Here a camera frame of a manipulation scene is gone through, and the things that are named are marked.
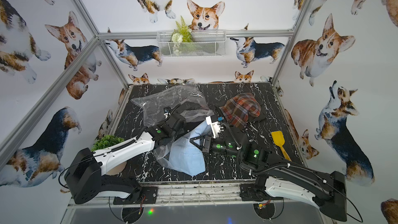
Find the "fern and white flower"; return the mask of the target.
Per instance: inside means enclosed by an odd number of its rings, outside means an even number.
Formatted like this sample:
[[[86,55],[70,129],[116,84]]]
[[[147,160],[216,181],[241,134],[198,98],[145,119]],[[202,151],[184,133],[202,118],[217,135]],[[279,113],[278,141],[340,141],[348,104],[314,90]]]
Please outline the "fern and white flower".
[[[181,16],[180,21],[176,21],[176,29],[172,33],[171,43],[173,44],[173,54],[176,56],[188,55],[194,52],[193,37],[191,29]]]

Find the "yellow plastic spatula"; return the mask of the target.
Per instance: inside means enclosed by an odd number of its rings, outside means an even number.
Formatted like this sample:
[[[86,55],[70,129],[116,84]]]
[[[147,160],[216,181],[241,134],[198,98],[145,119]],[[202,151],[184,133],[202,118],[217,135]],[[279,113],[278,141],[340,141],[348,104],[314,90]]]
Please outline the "yellow plastic spatula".
[[[284,158],[291,161],[290,156],[284,149],[285,139],[284,139],[283,133],[281,131],[273,131],[273,132],[271,132],[271,135],[272,135],[274,144],[280,148]]]

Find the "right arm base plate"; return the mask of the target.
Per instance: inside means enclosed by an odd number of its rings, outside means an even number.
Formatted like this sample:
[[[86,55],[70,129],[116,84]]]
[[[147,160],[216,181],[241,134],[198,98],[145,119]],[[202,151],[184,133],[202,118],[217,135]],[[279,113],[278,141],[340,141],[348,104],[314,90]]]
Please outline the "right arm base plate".
[[[282,197],[271,197],[265,192],[265,184],[240,184],[239,197],[242,201],[265,202],[268,200],[282,200]]]

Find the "dark striped shirt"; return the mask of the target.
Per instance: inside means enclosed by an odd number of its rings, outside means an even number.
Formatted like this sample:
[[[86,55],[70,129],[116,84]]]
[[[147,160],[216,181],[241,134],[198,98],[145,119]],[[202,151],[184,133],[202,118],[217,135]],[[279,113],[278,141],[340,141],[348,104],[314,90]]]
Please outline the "dark striped shirt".
[[[223,117],[224,119],[227,119],[219,107],[216,107],[216,111],[221,117]],[[266,118],[266,109],[264,106],[261,106],[260,115],[258,117],[253,117],[252,115],[249,115],[247,122],[262,121],[265,118]]]

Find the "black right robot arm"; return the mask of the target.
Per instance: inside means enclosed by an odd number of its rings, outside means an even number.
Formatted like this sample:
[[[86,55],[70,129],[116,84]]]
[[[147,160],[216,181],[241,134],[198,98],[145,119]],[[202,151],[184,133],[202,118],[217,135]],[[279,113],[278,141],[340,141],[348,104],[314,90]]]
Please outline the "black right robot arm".
[[[287,198],[314,206],[331,219],[347,221],[346,184],[340,172],[318,172],[291,162],[232,127],[223,127],[217,138],[207,134],[192,138],[190,143],[202,153],[233,158],[238,168],[255,176],[254,184],[240,187],[243,201]]]

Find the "green potted plant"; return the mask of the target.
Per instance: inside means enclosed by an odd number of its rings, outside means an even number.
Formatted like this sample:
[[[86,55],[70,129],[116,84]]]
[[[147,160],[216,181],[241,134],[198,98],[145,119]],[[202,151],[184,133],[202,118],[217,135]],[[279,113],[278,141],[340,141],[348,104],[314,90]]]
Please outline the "green potted plant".
[[[91,151],[109,148],[109,147],[115,146],[119,143],[122,143],[124,141],[125,141],[125,139],[123,139],[123,138],[119,138],[119,137],[116,137],[113,135],[106,135],[93,144]]]

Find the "clear plastic vacuum bag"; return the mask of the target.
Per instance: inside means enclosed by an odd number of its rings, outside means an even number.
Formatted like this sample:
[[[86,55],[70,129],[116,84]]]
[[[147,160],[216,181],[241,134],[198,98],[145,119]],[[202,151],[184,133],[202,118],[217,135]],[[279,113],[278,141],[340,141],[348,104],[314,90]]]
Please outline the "clear plastic vacuum bag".
[[[145,127],[151,127],[164,120],[165,107],[176,108],[177,113],[185,117],[187,122],[184,127],[184,133],[180,137],[192,131],[201,122],[206,121],[206,117],[214,114],[208,107],[204,95],[196,87],[188,85],[170,87],[162,92],[146,97],[134,98],[131,101],[143,110]],[[199,142],[199,140],[195,140],[193,143],[190,143],[197,147]],[[156,160],[159,157],[163,158],[165,148],[168,144],[154,149],[153,152]]]

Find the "light blue shirt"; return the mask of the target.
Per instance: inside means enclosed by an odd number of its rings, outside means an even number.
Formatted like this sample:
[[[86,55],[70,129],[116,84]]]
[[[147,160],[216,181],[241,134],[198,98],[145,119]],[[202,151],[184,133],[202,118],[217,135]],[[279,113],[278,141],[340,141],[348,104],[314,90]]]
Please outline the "light blue shirt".
[[[206,121],[201,122],[192,131],[178,138],[165,148],[163,158],[158,163],[168,169],[196,176],[205,171],[205,160],[201,150],[190,143],[191,138],[208,134],[211,127]]]

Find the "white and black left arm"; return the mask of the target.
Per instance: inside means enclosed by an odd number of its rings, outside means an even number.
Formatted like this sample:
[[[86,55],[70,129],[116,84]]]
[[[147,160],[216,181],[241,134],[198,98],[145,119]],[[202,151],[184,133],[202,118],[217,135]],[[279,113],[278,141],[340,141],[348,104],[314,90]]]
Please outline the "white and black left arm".
[[[116,203],[142,202],[145,195],[135,178],[112,176],[109,171],[176,140],[186,123],[185,117],[171,111],[164,120],[143,127],[134,138],[109,148],[79,151],[64,175],[75,204],[85,204],[95,197],[114,197]]]

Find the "red plaid shirt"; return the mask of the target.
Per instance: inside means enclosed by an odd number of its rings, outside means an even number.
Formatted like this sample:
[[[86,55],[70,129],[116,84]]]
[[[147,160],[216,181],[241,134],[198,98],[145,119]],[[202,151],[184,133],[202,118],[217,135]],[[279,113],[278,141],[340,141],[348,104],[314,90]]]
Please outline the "red plaid shirt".
[[[243,129],[247,123],[249,115],[258,117],[261,111],[261,105],[252,93],[241,93],[219,107],[226,116],[226,120],[230,125],[238,129]]]

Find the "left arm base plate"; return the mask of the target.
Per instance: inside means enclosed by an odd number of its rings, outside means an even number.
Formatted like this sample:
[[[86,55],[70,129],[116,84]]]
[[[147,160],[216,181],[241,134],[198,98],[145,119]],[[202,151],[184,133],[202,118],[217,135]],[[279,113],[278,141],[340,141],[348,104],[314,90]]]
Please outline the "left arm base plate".
[[[143,187],[141,190],[135,190],[125,198],[115,197],[113,205],[140,205],[155,204],[158,195],[158,187]]]

